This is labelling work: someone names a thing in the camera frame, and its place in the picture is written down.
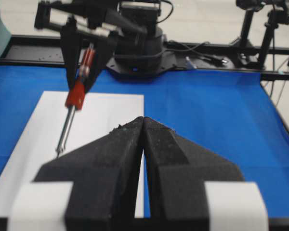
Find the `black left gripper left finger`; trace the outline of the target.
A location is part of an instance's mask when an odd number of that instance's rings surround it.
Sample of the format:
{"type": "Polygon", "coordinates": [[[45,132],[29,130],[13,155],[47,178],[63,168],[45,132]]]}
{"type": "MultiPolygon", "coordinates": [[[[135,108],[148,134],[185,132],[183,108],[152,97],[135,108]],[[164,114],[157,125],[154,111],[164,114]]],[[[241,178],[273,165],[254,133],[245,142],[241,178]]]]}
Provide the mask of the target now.
{"type": "Polygon", "coordinates": [[[35,182],[73,182],[69,231],[113,231],[134,219],[143,117],[42,165],[35,182]]]}

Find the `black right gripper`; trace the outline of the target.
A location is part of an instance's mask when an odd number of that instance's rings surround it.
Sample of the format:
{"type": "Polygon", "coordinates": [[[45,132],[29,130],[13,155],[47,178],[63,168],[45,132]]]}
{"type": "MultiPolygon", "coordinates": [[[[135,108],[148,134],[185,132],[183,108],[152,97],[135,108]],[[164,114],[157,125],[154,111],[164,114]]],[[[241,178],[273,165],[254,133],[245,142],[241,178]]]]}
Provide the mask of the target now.
{"type": "MultiPolygon", "coordinates": [[[[38,30],[49,29],[60,32],[60,46],[70,90],[74,87],[76,81],[82,37],[78,33],[77,21],[73,16],[68,17],[67,23],[61,26],[50,22],[51,10],[55,9],[87,19],[87,28],[89,29],[101,27],[103,23],[106,23],[135,34],[137,39],[145,38],[147,36],[146,27],[139,26],[122,16],[118,12],[118,5],[120,3],[121,1],[119,0],[72,0],[68,3],[63,3],[60,0],[42,0],[38,3],[34,27],[38,30]]],[[[111,36],[106,40],[99,40],[94,44],[95,55],[90,67],[89,76],[84,81],[85,93],[89,92],[113,56],[117,43],[117,37],[111,36]]]]}

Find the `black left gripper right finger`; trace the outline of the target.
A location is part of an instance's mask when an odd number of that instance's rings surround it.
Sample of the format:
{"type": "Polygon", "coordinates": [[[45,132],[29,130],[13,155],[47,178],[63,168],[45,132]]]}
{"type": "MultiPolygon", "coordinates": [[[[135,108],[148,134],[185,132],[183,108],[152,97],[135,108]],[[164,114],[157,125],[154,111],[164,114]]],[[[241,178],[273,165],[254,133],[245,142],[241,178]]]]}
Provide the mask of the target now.
{"type": "Polygon", "coordinates": [[[244,181],[238,166],[149,117],[143,135],[151,219],[165,231],[209,230],[204,183],[244,181]]]}

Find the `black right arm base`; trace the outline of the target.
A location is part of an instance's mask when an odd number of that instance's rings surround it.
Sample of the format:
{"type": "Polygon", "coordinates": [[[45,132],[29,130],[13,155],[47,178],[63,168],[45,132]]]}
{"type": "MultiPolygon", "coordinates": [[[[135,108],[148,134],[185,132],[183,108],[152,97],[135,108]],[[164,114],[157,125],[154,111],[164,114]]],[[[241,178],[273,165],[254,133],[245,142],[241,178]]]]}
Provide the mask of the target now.
{"type": "Polygon", "coordinates": [[[158,26],[162,20],[160,0],[124,0],[118,12],[139,26],[147,29],[145,38],[121,29],[125,39],[134,39],[136,45],[129,48],[118,45],[107,69],[119,78],[149,78],[177,67],[176,54],[195,52],[198,46],[183,45],[181,49],[169,48],[166,35],[158,26]]]}

